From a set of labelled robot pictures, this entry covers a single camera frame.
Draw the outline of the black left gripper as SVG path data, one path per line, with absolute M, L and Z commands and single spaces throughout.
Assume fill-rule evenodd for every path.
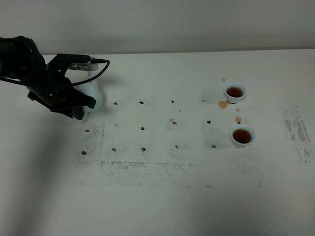
M 94 108 L 96 100 L 70 85 L 70 80 L 58 71 L 45 71 L 29 77 L 28 97 L 47 107 L 50 111 L 77 120 L 84 120 L 84 107 Z

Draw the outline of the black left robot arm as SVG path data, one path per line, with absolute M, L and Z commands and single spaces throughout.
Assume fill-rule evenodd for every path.
M 51 112 L 81 120 L 84 107 L 94 108 L 96 100 L 75 88 L 65 76 L 74 62 L 87 63 L 86 55 L 58 54 L 49 63 L 34 41 L 18 36 L 0 40 L 0 76 L 19 82 L 29 90 L 28 98 Z

